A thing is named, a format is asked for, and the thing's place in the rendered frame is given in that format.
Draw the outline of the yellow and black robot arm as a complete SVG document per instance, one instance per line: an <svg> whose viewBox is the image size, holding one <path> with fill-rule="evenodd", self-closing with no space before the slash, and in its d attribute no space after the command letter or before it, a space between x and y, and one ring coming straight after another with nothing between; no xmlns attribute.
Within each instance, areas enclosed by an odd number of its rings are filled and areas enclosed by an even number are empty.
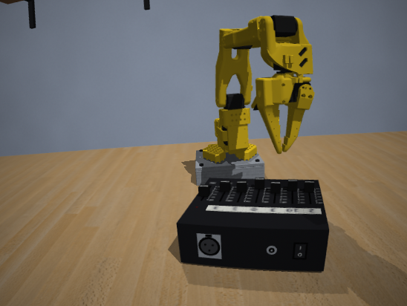
<svg viewBox="0 0 407 306"><path fill-rule="evenodd" d="M257 154L256 145L248 143L250 108L245 105L250 104L253 90L250 49L260 47L262 59L277 74L293 72L297 77L313 74L312 45L305 37L299 18L259 16L250 20L246 28L220 29L215 66L215 103L221 108L216 120L218 144L209 144L203 149L207 160L220 163L226 158L226 152L243 160ZM232 49L237 49L235 58L232 58ZM240 94L227 94L234 74L241 86Z"/></svg>

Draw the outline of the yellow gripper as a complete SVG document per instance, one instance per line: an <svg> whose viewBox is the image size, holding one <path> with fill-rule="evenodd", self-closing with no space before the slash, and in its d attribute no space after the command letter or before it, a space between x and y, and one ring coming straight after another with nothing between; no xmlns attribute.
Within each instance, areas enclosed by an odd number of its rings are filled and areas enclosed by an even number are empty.
<svg viewBox="0 0 407 306"><path fill-rule="evenodd" d="M310 109L315 93L310 81L310 77L293 76L293 72L255 79L256 97L251 108L259 110L277 154L286 152L298 137L304 112ZM281 147L279 105L284 104L288 107L287 128Z"/></svg>

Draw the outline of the black lighting desk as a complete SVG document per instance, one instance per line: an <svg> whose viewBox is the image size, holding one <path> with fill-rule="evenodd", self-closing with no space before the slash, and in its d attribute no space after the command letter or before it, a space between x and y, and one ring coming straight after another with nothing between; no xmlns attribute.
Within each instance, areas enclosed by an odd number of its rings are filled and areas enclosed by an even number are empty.
<svg viewBox="0 0 407 306"><path fill-rule="evenodd" d="M176 224L183 263L324 271L319 180L209 178Z"/></svg>

